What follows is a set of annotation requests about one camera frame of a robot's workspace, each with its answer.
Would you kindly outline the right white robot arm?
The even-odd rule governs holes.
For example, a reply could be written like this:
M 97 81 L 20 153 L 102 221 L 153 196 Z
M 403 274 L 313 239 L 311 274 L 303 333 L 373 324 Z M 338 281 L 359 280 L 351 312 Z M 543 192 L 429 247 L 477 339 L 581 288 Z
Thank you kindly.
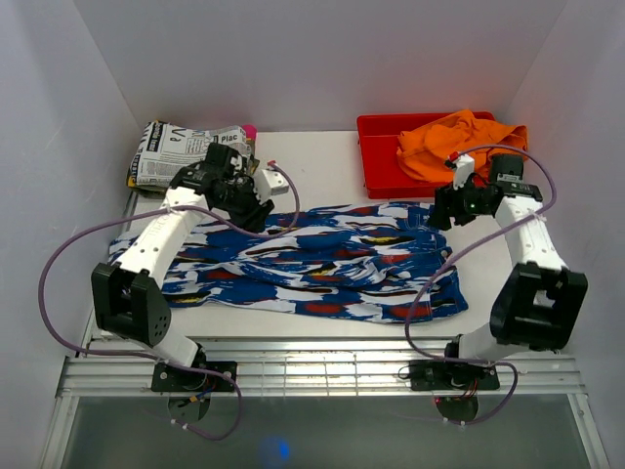
M 481 184 L 475 181 L 475 161 L 468 154 L 454 152 L 445 164 L 453 179 L 436 190 L 430 225 L 447 231 L 478 216 L 491 216 L 504 232 L 512 263 L 488 322 L 457 336 L 445 348 L 442 379 L 453 388 L 463 388 L 476 377 L 476 364 L 498 362 L 522 350 L 563 349 L 588 280 L 570 270 L 558 254 L 542 216 L 541 191 L 523 178 L 522 156 L 495 154 Z

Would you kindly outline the blue white patterned trousers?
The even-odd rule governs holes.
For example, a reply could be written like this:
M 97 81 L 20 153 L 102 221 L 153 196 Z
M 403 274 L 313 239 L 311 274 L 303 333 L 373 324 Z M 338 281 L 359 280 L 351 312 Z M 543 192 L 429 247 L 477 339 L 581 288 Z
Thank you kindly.
M 451 255 L 411 201 L 276 213 L 267 238 L 206 221 L 170 264 L 162 291 L 173 308 L 209 303 L 375 323 L 427 322 L 469 307 Z

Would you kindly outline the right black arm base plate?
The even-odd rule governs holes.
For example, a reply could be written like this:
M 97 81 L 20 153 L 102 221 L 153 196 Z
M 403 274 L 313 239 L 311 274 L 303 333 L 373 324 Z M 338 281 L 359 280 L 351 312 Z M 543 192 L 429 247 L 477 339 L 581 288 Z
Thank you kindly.
M 432 360 L 410 361 L 408 379 L 412 391 L 468 391 L 500 389 L 494 367 Z

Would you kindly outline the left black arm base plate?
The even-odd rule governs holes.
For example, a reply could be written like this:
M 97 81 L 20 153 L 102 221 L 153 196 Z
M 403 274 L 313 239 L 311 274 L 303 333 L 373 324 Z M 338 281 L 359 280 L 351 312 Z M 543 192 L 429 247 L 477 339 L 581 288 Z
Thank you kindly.
M 163 362 L 157 363 L 149 389 L 157 393 L 233 392 L 233 385 L 226 378 L 235 381 L 237 362 L 207 362 L 201 368 L 209 374 L 177 369 Z

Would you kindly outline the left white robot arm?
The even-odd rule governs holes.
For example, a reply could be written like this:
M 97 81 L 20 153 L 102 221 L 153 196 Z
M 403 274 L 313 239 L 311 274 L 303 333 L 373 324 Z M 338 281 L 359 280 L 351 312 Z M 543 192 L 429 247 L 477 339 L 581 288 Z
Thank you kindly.
M 161 214 L 116 261 L 93 270 L 98 327 L 175 363 L 173 377 L 184 389 L 200 388 L 207 367 L 196 359 L 198 345 L 172 325 L 162 292 L 166 273 L 209 210 L 224 211 L 235 227 L 258 234 L 273 209 L 273 197 L 288 190 L 286 177 L 276 167 L 258 169 L 236 149 L 210 145 L 202 160 L 173 177 Z

